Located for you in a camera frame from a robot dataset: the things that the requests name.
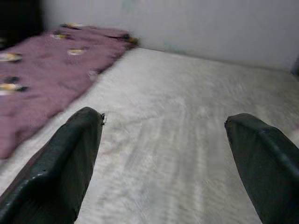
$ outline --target white sheet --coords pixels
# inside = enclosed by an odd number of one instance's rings
[[[295,139],[298,87],[283,72],[132,50],[2,161],[0,191],[75,111],[90,106],[107,124],[76,224],[260,224],[224,122],[248,112]]]

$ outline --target mattress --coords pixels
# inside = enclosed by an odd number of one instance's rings
[[[148,49],[128,52],[0,164],[0,191],[77,110],[107,116],[76,224],[260,224],[224,122],[251,113],[294,143],[299,84],[254,69]]]

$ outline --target purple blanket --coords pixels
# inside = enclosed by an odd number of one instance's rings
[[[17,77],[17,84],[28,89],[0,95],[0,158],[11,156],[21,142],[88,90],[96,74],[131,47],[127,38],[121,30],[59,28],[6,50],[22,54],[22,60],[0,62],[0,84]]]

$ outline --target wall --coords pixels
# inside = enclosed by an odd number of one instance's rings
[[[127,29],[146,48],[282,70],[299,53],[299,0],[44,1],[49,28]]]

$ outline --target dark green object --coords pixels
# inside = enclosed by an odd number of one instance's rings
[[[228,140],[244,187],[264,224],[299,223],[299,149],[250,114],[229,117]]]
[[[0,197],[0,224],[73,224],[93,173],[103,115],[83,108],[61,126]]]

